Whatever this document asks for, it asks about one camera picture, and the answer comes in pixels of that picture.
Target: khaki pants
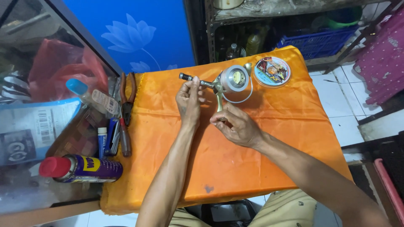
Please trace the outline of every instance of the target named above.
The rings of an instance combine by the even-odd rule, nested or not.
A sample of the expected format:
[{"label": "khaki pants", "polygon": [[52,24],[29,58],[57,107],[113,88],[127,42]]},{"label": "khaki pants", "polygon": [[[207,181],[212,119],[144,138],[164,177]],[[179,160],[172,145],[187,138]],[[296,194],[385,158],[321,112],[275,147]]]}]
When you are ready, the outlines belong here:
[{"label": "khaki pants", "polygon": [[[312,227],[317,201],[300,189],[272,193],[249,227]],[[184,209],[176,209],[170,227],[210,227]]]}]

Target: blue plastic crate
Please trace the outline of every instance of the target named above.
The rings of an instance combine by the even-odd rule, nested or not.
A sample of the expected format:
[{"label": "blue plastic crate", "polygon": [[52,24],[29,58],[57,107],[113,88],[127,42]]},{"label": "blue plastic crate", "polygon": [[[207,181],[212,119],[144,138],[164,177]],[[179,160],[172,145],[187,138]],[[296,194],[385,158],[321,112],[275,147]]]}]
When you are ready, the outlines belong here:
[{"label": "blue plastic crate", "polygon": [[292,45],[300,50],[305,60],[335,55],[358,29],[357,25],[309,35],[283,36],[276,47]]}]

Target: screwdriver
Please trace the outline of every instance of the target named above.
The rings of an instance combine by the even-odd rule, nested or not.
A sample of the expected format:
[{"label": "screwdriver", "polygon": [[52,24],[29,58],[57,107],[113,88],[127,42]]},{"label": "screwdriver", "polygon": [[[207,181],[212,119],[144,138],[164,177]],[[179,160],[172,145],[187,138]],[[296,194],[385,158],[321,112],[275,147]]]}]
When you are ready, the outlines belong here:
[{"label": "screwdriver", "polygon": [[119,124],[121,125],[121,148],[122,148],[122,155],[124,157],[130,157],[132,155],[132,148],[130,147],[130,138],[128,134],[128,129],[125,125],[125,121],[122,117],[122,106],[119,105],[121,111],[121,118],[119,119]]}]

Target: red cap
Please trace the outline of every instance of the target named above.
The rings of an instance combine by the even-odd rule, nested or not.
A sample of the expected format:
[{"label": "red cap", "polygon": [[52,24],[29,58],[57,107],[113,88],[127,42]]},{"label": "red cap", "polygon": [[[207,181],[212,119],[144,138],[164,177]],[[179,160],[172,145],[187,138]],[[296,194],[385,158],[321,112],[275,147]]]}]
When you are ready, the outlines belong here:
[{"label": "red cap", "polygon": [[39,166],[39,175],[43,177],[63,177],[69,170],[72,162],[68,158],[48,157]]}]

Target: man's left hand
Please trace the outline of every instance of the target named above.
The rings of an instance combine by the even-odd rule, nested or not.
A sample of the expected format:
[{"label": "man's left hand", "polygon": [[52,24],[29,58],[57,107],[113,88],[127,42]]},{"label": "man's left hand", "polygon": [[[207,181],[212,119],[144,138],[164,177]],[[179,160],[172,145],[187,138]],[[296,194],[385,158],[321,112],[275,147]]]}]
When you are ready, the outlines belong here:
[{"label": "man's left hand", "polygon": [[200,86],[200,80],[197,76],[192,81],[182,84],[175,96],[182,125],[199,125],[200,102],[203,103],[206,101],[202,97],[204,95],[204,91],[202,90],[205,88],[204,86]]}]

